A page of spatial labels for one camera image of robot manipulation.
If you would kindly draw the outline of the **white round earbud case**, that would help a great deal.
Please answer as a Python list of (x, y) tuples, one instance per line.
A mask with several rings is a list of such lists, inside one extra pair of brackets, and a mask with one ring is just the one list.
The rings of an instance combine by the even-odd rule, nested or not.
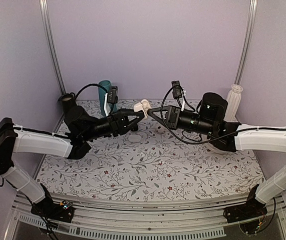
[(143, 111), (145, 114), (147, 114), (148, 110), (151, 109), (151, 104), (149, 100), (142, 99), (140, 102), (136, 103), (133, 107), (134, 112)]

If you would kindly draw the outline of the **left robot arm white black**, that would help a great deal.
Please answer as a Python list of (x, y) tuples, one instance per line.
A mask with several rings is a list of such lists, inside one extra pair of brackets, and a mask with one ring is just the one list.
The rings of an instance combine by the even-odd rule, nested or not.
[(25, 194), (46, 217), (57, 213), (57, 206), (44, 186), (12, 160), (13, 153), (54, 155), (69, 160), (82, 159), (91, 149), (89, 141), (105, 137), (117, 137), (129, 132), (145, 118), (144, 111), (120, 109), (107, 117), (89, 116), (76, 105), (66, 117), (69, 129), (66, 136), (14, 125), (11, 118), (0, 122), (0, 177)]

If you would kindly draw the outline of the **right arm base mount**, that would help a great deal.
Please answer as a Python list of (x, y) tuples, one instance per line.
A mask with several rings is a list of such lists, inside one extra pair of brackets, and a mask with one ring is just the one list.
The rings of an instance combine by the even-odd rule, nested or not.
[(226, 207), (224, 209), (223, 216), (228, 223), (244, 221), (267, 214), (266, 204), (260, 203), (255, 198), (258, 186), (259, 184), (251, 189), (245, 203)]

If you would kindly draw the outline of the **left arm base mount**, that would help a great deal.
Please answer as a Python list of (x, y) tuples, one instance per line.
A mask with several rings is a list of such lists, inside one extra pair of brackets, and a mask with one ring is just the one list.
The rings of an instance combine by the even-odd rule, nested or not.
[(61, 222), (71, 223), (75, 208), (71, 201), (63, 200), (60, 203), (54, 203), (49, 191), (41, 184), (45, 192), (45, 198), (39, 203), (33, 203), (31, 213), (45, 219), (57, 220)]

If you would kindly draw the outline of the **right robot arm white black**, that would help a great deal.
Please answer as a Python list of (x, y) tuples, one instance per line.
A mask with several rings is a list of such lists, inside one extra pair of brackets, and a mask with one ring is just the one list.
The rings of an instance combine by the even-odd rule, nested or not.
[[(199, 104), (199, 112), (161, 105), (151, 108), (148, 115), (171, 133), (181, 129), (207, 137), (206, 142), (225, 152), (244, 150), (286, 153), (286, 127), (264, 127), (224, 121), (227, 101), (207, 92)], [(273, 197), (286, 190), (286, 165), (268, 180), (255, 186), (242, 206), (245, 218), (252, 218)]]

